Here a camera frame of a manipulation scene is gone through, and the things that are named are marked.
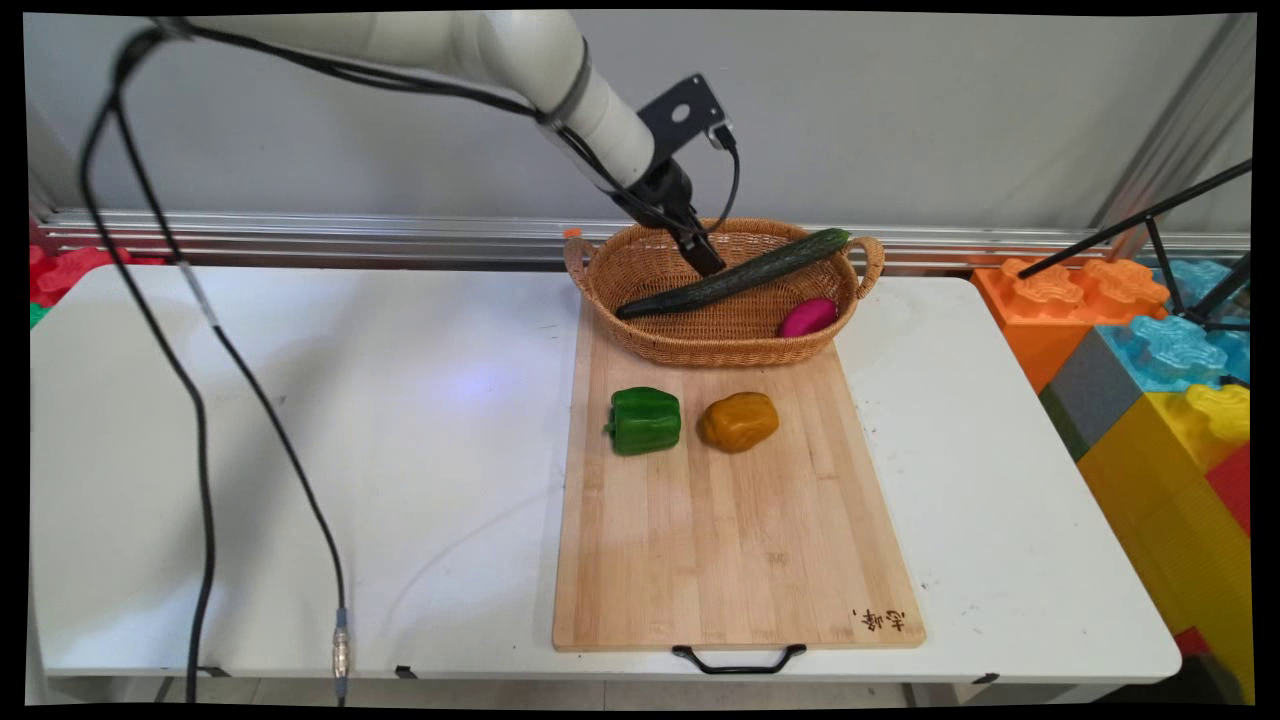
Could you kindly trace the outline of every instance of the wicker basket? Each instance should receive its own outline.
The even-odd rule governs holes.
[[[808,234],[796,225],[742,218],[726,220],[710,241],[733,266]],[[581,237],[571,238],[564,243],[564,266],[614,340],[636,355],[663,365],[783,365],[817,355],[845,327],[858,301],[867,297],[879,278],[884,268],[879,241],[859,237],[850,245],[867,251],[867,275],[861,282],[849,264],[846,246],[831,258],[699,310],[627,322],[613,314],[621,305],[699,279],[667,231],[631,225],[599,250]],[[584,256],[590,259],[585,266]],[[836,322],[803,337],[777,337],[787,313],[814,297],[836,301],[840,307]]]

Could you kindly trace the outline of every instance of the cable connector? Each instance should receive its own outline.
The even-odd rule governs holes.
[[[351,639],[347,637],[347,609],[338,609],[338,621],[333,629],[333,679],[338,700],[347,697],[347,671],[351,661]]]
[[[728,120],[708,129],[707,138],[712,141],[712,147],[716,150],[735,150],[737,147],[737,140],[733,137],[733,126]]]

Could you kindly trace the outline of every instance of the black cable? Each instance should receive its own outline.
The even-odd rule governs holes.
[[[216,29],[192,27],[191,33],[196,37],[204,37],[205,40],[212,40],[216,42],[223,42],[225,45],[234,45],[237,47],[243,47],[246,50],[256,50],[259,53],[274,55],[276,58],[280,58],[282,60],[287,60],[296,65],[301,65],[303,68],[308,68],[319,73],[324,73],[332,77],[337,77],[339,79],[346,79],[360,85],[367,85],[371,87],[380,87],[383,90],[393,90],[398,92],[421,92],[426,95],[465,97],[467,100],[474,100],[476,102],[488,105],[498,110],[504,110],[507,113],[515,113],[517,115],[524,115],[529,118],[535,117],[538,114],[535,109],[527,105],[475,87],[467,87],[463,85],[456,85],[449,82],[440,82],[404,73],[396,73],[392,70],[385,70],[371,65],[361,65],[358,63],[348,63],[346,60],[321,58],[317,55],[310,55],[307,53],[298,53],[297,50],[289,50],[287,47],[268,45],[266,42],[261,42],[251,37],[233,35],[229,32],[220,32]]]
[[[466,87],[462,85],[456,85],[449,82],[434,81],[416,76],[408,76],[403,73],[396,73],[381,68],[349,63],[339,59],[321,58],[319,55],[311,55],[307,53],[300,53],[297,50],[289,50],[287,47],[269,45],[266,42],[261,42],[251,37],[244,37],[229,32],[197,28],[195,26],[189,26],[188,31],[191,32],[191,35],[196,37],[212,40],[215,42],[233,45],[236,47],[243,47],[247,50],[255,50],[257,53],[265,53],[268,55],[280,58],[296,65],[301,65],[303,68],[308,68],[311,70],[330,77],[335,77],[338,79],[355,82],[358,85],[366,85],[381,90],[390,90],[394,92],[420,92],[425,95],[465,97],[467,100],[475,100],[476,102],[481,102],[484,105],[495,108],[498,110],[515,113],[517,115],[525,115],[532,118],[539,115],[538,110],[535,110],[534,108],[529,108],[527,105],[522,105],[500,95],[486,92],[479,88]],[[573,132],[571,128],[562,127],[557,135],[559,135],[561,140],[563,140],[570,146],[570,149],[573,150],[575,154],[582,158],[582,160],[586,161],[588,165],[593,170],[595,170],[596,174],[604,178],[604,181],[613,187],[614,192],[617,192],[618,195],[625,197],[628,202],[640,208],[641,210],[657,218],[662,218],[664,227],[669,231],[684,232],[689,234],[716,232],[728,218],[728,214],[733,208],[733,201],[737,197],[739,177],[741,174],[741,158],[739,158],[737,155],[737,146],[736,143],[732,142],[732,136],[728,136],[730,142],[724,143],[726,150],[728,150],[730,155],[733,156],[733,184],[732,188],[730,190],[728,200],[724,204],[724,210],[721,213],[719,219],[716,220],[716,224],[713,224],[709,229],[703,228],[700,223],[699,227],[695,229],[682,225],[669,218],[666,218],[660,210],[658,210],[653,205],[649,205],[648,202],[641,201],[626,187],[623,187],[622,183],[620,183],[617,178],[614,178],[613,174],[604,168],[604,164],[600,163],[595,152],[590,149],[590,146],[586,145],[586,141],[584,141],[582,137],[576,132]]]
[[[120,128],[120,136],[124,138],[124,149],[129,156],[129,164],[133,167],[133,173],[138,178],[138,183],[142,186],[142,193],[147,199],[147,206],[151,213],[159,219],[160,232],[164,236],[165,245],[173,252],[174,259],[179,263],[186,263],[186,256],[182,252],[182,247],[178,246],[178,241],[169,228],[169,223],[165,220],[164,210],[160,208],[160,201],[155,196],[155,191],[151,187],[151,179],[147,177],[146,168],[142,165],[142,158],[138,155],[137,145],[133,142],[133,133],[129,131],[129,123],[124,113],[124,100],[116,99],[116,124]],[[200,287],[195,273],[187,274],[187,279],[195,283],[192,292],[198,299],[205,297],[204,288]],[[266,392],[262,391],[262,386],[259,384],[257,378],[253,372],[250,370],[248,365],[241,357],[239,351],[236,350],[236,345],[232,343],[230,338],[223,331],[221,324],[214,319],[212,322],[214,334],[218,336],[218,341],[227,350],[227,354],[232,356],[236,366],[239,368],[244,379],[248,380],[250,387],[253,388],[253,395],[257,396],[259,402],[261,402],[262,409],[266,411],[268,418],[271,420],[271,425],[275,428],[276,437],[280,438],[280,445],[284,446],[284,452],[289,456],[289,462],[293,465],[293,471],[298,475],[298,482],[302,484],[302,491],[307,496],[307,503],[311,506],[311,512],[316,518],[316,523],[320,524],[320,532],[324,533],[325,543],[329,546],[329,556],[333,559],[333,570],[338,580],[338,607],[346,607],[346,584],[343,582],[342,574],[342,560],[338,557],[338,546],[334,543],[333,533],[329,532],[329,523],[325,520],[324,512],[320,510],[320,505],[316,502],[315,493],[311,491],[311,482],[307,479],[306,470],[302,469],[302,461],[298,460],[298,454],[293,450],[293,443],[289,442],[288,433],[284,432],[284,425],[280,423],[280,418],[275,414],[275,409],[266,397]]]
[[[212,589],[214,566],[216,564],[214,510],[209,491],[209,424],[205,416],[205,401],[200,395],[200,389],[192,382],[191,375],[187,374],[187,369],[183,368],[178,356],[174,355],[173,347],[169,345],[169,340],[165,337],[164,331],[160,329],[160,324],[151,313],[151,306],[147,305],[146,299],[142,296],[142,291],[138,290],[137,283],[133,281],[133,274],[129,272],[128,265],[124,264],[123,258],[120,258],[120,252],[115,247],[115,241],[111,240],[110,233],[106,231],[106,223],[102,222],[102,215],[97,208],[97,200],[93,196],[92,182],[90,181],[90,165],[93,159],[93,152],[97,150],[99,140],[102,137],[102,129],[106,127],[106,120],[113,114],[119,117],[118,104],[124,82],[128,79],[129,74],[138,65],[138,63],[142,61],[142,59],[155,50],[155,47],[163,41],[164,33],[159,29],[148,28],[134,33],[120,50],[115,61],[111,88],[108,91],[108,96],[102,101],[102,105],[95,117],[88,137],[84,141],[84,147],[81,151],[79,188],[81,195],[84,197],[84,205],[88,208],[90,215],[93,218],[93,225],[97,228],[99,234],[102,236],[102,245],[111,255],[111,261],[120,272],[120,277],[124,279],[124,284],[128,287],[129,295],[133,296],[133,301],[142,313],[142,318],[146,320],[152,337],[155,337],[156,345],[160,346],[160,351],[164,354],[165,360],[169,361],[169,366],[173,369],[174,374],[178,375],[178,379],[187,389],[187,395],[191,396],[191,404],[196,411],[196,468],[200,484],[201,519],[205,532],[205,569],[200,583],[200,596],[196,600],[196,612],[191,621],[191,641],[187,646],[187,702],[195,702],[196,664],[200,657],[200,634],[205,623],[205,611],[209,607],[209,593]]]
[[[502,97],[499,95],[485,92],[483,90],[431,81],[413,76],[406,76],[401,73],[393,73],[389,70],[383,70],[380,68],[347,63],[344,60],[325,59],[314,55],[307,55],[303,53],[297,53],[283,47],[275,47],[264,42],[259,42],[256,40],[230,33],[223,33],[218,31],[201,29],[201,28],[189,28],[189,29],[192,35],[197,37],[204,37],[206,40],[214,40],[218,42],[224,42],[238,47],[256,50],[260,53],[266,53],[269,55],[284,59],[287,61],[308,68],[311,70],[330,77],[335,77],[338,79],[355,82],[358,85],[378,87],[381,90],[390,90],[396,92],[417,92],[426,95],[463,97],[481,102],[490,108],[495,108],[508,113],[515,113],[518,115],[525,115],[525,117],[538,115],[538,111],[534,110],[532,108],[529,108],[507,97]],[[124,101],[122,99],[123,87],[128,81],[129,76],[142,61],[142,59],[145,59],[152,50],[155,50],[155,47],[157,47],[161,42],[164,42],[164,40],[165,40],[164,31],[157,28],[147,28],[145,31],[134,33],[122,47],[116,58],[115,67],[113,69],[111,87],[108,92],[106,99],[102,101],[101,108],[99,109],[99,113],[95,118],[95,122],[86,140],[84,147],[81,152],[79,186],[81,186],[81,193],[83,195],[84,202],[90,210],[90,215],[93,219],[93,224],[99,234],[102,237],[102,245],[111,255],[113,263],[120,272],[120,275],[123,277],[125,286],[129,290],[129,293],[132,295],[134,302],[138,305],[138,309],[141,310],[152,336],[156,340],[156,343],[160,346],[163,354],[169,361],[170,368],[174,370],[174,374],[178,375],[179,380],[182,380],[183,387],[191,396],[192,406],[195,407],[196,411],[197,469],[200,479],[201,515],[202,515],[204,533],[205,533],[205,568],[201,578],[200,594],[196,601],[196,611],[192,618],[191,641],[187,651],[186,700],[187,702],[195,702],[196,670],[197,670],[197,660],[200,656],[200,638],[201,638],[201,632],[204,629],[205,614],[209,606],[209,596],[212,589],[214,568],[216,561],[212,500],[209,488],[207,419],[205,414],[204,398],[200,395],[200,389],[195,386],[191,377],[187,374],[186,368],[183,368],[182,363],[178,360],[177,355],[174,355],[168,338],[160,329],[159,323],[156,323],[155,316],[152,315],[151,309],[146,302],[146,299],[142,296],[142,292],[138,290],[137,283],[133,281],[133,275],[128,270],[128,266],[124,264],[115,246],[115,241],[111,240],[108,232],[106,224],[102,220],[101,213],[99,211],[97,201],[93,196],[92,183],[90,181],[90,165],[92,163],[93,152],[97,149],[97,143],[101,140],[102,129],[106,127],[106,120],[109,119],[109,117],[114,115],[116,119],[120,136],[124,141],[124,146],[129,158],[129,163],[133,168],[136,177],[138,178],[138,183],[142,186],[142,191],[143,195],[146,196],[147,205],[151,209],[152,214],[156,217],[156,222],[160,225],[160,231],[161,234],[164,236],[165,243],[169,246],[169,250],[173,254],[174,260],[179,264],[179,266],[182,266],[184,277],[187,282],[191,284],[192,293],[197,297],[197,300],[200,300],[201,307],[205,311],[214,329],[214,333],[218,336],[219,342],[227,350],[228,355],[232,356],[232,360],[241,370],[241,374],[244,375],[244,379],[248,380],[250,386],[253,388],[253,393],[257,396],[259,402],[261,402],[264,410],[268,414],[268,418],[271,420],[271,425],[275,428],[276,436],[279,437],[280,443],[284,447],[285,454],[289,456],[289,461],[298,475],[298,480],[302,484],[302,489],[307,497],[308,505],[311,506],[311,511],[315,515],[316,521],[320,525],[320,529],[325,537],[325,542],[329,547],[329,553],[334,564],[334,575],[337,578],[337,585],[338,585],[339,618],[343,618],[346,614],[346,584],[342,573],[342,561],[338,555],[337,544],[333,539],[333,533],[329,530],[329,524],[324,518],[324,512],[320,510],[320,506],[316,502],[315,493],[311,489],[311,483],[307,479],[305,470],[302,469],[302,462],[298,460],[297,452],[293,450],[293,445],[289,442],[288,434],[284,430],[284,425],[280,423],[279,418],[275,414],[275,410],[271,407],[271,404],[268,400],[266,393],[262,391],[261,384],[257,382],[257,378],[253,375],[252,370],[250,370],[243,357],[241,357],[239,352],[236,350],[234,343],[232,343],[230,338],[227,337],[221,325],[214,316],[212,310],[209,307],[204,295],[204,290],[200,287],[200,283],[196,279],[195,273],[191,272],[191,268],[186,261],[186,255],[182,251],[182,247],[178,245],[172,228],[169,227],[169,223],[164,215],[164,210],[160,208],[160,202],[155,196],[151,181],[146,174],[146,169],[142,164],[141,155],[138,154],[137,145],[129,129],[128,120],[124,113]],[[646,202],[640,201],[637,197],[635,197],[635,195],[632,195],[625,187],[622,187],[622,184],[617,181],[617,178],[614,178],[612,173],[609,173],[608,169],[604,168],[599,158],[596,158],[595,152],[586,145],[586,142],[581,138],[581,136],[579,136],[576,132],[573,132],[567,127],[559,129],[559,136],[562,140],[566,141],[566,143],[570,145],[570,147],[580,158],[584,159],[584,161],[586,161],[591,167],[593,170],[595,170],[600,177],[603,177],[605,182],[608,182],[614,188],[614,191],[617,191],[620,195],[622,195],[625,199],[627,199],[636,206],[653,213],[655,217],[663,218],[663,214],[659,210],[648,205]],[[710,233],[718,229],[721,224],[724,222],[724,219],[728,217],[733,206],[733,201],[737,196],[741,159],[739,158],[736,145],[731,141],[731,136],[730,136],[730,142],[726,143],[726,149],[733,158],[733,183],[732,188],[730,190],[728,200],[724,205],[724,211],[721,213],[721,218],[716,222],[716,224],[712,225],[710,229],[701,228],[701,223],[699,223],[699,229],[696,231],[694,228],[687,228],[681,225],[680,223],[663,218],[667,222],[669,229],[687,232],[687,233],[699,233],[699,232]],[[344,620],[339,620],[339,626],[342,628],[343,632],[346,632]],[[339,687],[344,687],[344,683],[339,683]],[[339,707],[346,705],[346,693],[343,691],[339,691],[338,705]]]
[[[129,163],[133,167],[134,176],[138,178],[138,183],[142,186],[142,192],[146,196],[147,205],[150,206],[152,214],[155,214],[156,217],[156,220],[161,229],[161,234],[165,238],[165,243],[173,252],[175,261],[178,261],[183,266],[184,275],[187,281],[191,283],[192,293],[196,295],[196,297],[200,300],[201,306],[205,310],[206,316],[210,320],[210,324],[212,325],[214,333],[218,336],[218,340],[221,342],[227,352],[232,356],[237,368],[239,368],[241,373],[248,380],[250,386],[253,388],[253,393],[257,396],[262,407],[266,410],[266,414],[271,420],[271,425],[275,428],[276,436],[279,437],[280,443],[284,446],[284,450],[289,456],[289,461],[292,462],[293,469],[298,475],[298,480],[302,484],[302,489],[307,497],[307,502],[311,506],[311,511],[315,515],[316,521],[320,524],[320,529],[325,537],[325,542],[329,546],[330,557],[333,559],[334,575],[337,578],[337,585],[338,585],[339,615],[343,615],[346,611],[346,601],[344,601],[346,587],[342,573],[342,561],[338,556],[337,544],[334,543],[333,534],[329,530],[329,524],[324,518],[324,512],[320,510],[320,506],[316,502],[315,493],[312,492],[311,484],[307,480],[306,471],[302,469],[302,462],[298,460],[297,452],[293,450],[293,445],[289,442],[288,434],[284,430],[284,425],[280,423],[280,419],[276,416],[275,410],[271,407],[271,404],[268,400],[266,393],[262,391],[261,384],[257,382],[257,378],[253,375],[252,370],[250,370],[248,365],[244,363],[239,352],[236,350],[234,343],[232,343],[230,338],[227,337],[225,332],[223,331],[216,318],[214,316],[212,311],[209,309],[207,301],[205,300],[204,290],[200,287],[195,274],[189,270],[189,265],[187,265],[186,263],[186,255],[183,254],[182,247],[178,245],[177,238],[174,237],[173,231],[169,227],[169,223],[164,215],[164,210],[160,208],[159,200],[155,196],[151,181],[147,177],[146,169],[142,164],[142,159],[138,154],[137,143],[133,140],[133,133],[131,132],[128,126],[128,120],[124,113],[124,101],[122,97],[123,87],[128,81],[129,76],[142,61],[142,59],[146,58],[156,46],[159,46],[164,41],[164,38],[165,37],[161,31],[155,28],[148,28],[131,37],[122,49],[115,63],[113,82],[108,92],[108,97],[104,100],[102,106],[96,115],[88,138],[86,141],[84,149],[81,154],[79,184],[81,184],[81,193],[84,196],[84,202],[88,206],[90,215],[93,218],[93,224],[97,228],[99,234],[101,234],[102,237],[102,243],[106,246],[108,252],[111,255],[113,263],[115,264],[116,269],[124,278],[125,284],[128,286],[134,302],[138,305],[138,309],[142,311],[143,318],[147,320],[147,325],[151,329],[152,336],[156,338],[157,345],[160,345],[161,351],[169,360],[169,365],[173,368],[174,373],[178,375],[183,386],[187,388],[187,392],[192,400],[192,405],[195,406],[196,410],[196,436],[197,436],[196,445],[197,445],[197,457],[198,457],[197,465],[200,475],[200,500],[201,500],[201,515],[205,530],[205,568],[204,568],[204,575],[201,578],[200,594],[196,600],[195,616],[192,618],[191,639],[187,648],[187,673],[186,673],[187,676],[186,701],[196,702],[196,671],[200,657],[200,638],[204,629],[205,614],[209,607],[209,596],[212,589],[214,568],[216,560],[212,500],[209,487],[207,419],[205,415],[205,404],[204,398],[200,395],[200,389],[191,380],[191,377],[187,374],[186,368],[183,368],[182,363],[174,355],[173,348],[168,342],[168,338],[165,337],[164,332],[156,323],[155,316],[152,315],[151,309],[146,302],[146,299],[138,290],[137,283],[134,283],[133,275],[129,273],[128,266],[124,264],[115,246],[115,241],[111,240],[110,233],[106,229],[106,224],[102,222],[101,213],[99,211],[97,208],[97,201],[93,196],[92,182],[90,181],[90,165],[92,163],[93,152],[97,149],[99,140],[101,138],[102,131],[106,127],[106,120],[109,117],[114,115],[116,119],[120,136],[124,141],[125,151],[129,156]]]

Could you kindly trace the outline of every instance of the black mounting bracket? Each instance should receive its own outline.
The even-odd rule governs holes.
[[[649,170],[666,163],[698,133],[704,133],[712,143],[718,143],[713,131],[728,123],[724,109],[701,73],[677,82],[636,114],[653,133],[653,161],[649,163]]]
[[[712,667],[707,665],[696,655],[694,655],[694,648],[687,644],[677,644],[671,648],[671,653],[676,657],[684,657],[685,660],[692,662],[699,670],[707,673],[708,675],[773,675],[787,666],[787,661],[797,655],[804,655],[809,650],[804,644],[788,644],[785,651],[782,651],[782,657],[773,665],[759,665],[759,666],[726,666],[726,667]]]

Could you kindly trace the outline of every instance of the metal frame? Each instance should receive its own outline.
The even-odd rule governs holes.
[[[108,228],[122,247],[168,256],[159,227],[146,211],[109,210]],[[189,260],[206,265],[319,268],[465,268],[561,270],[564,231],[600,242],[630,225],[586,219],[486,219],[349,215],[166,213]],[[1046,258],[1089,231],[922,228],[858,223],[801,223],[808,229],[838,224],[879,238],[892,258],[892,274],[964,274],[996,268],[1009,258]],[[54,213],[40,225],[60,251],[99,247],[88,213]],[[1165,247],[1176,258],[1233,260],[1249,247],[1247,233],[1170,233]],[[1105,258],[1093,249],[1079,265]]]

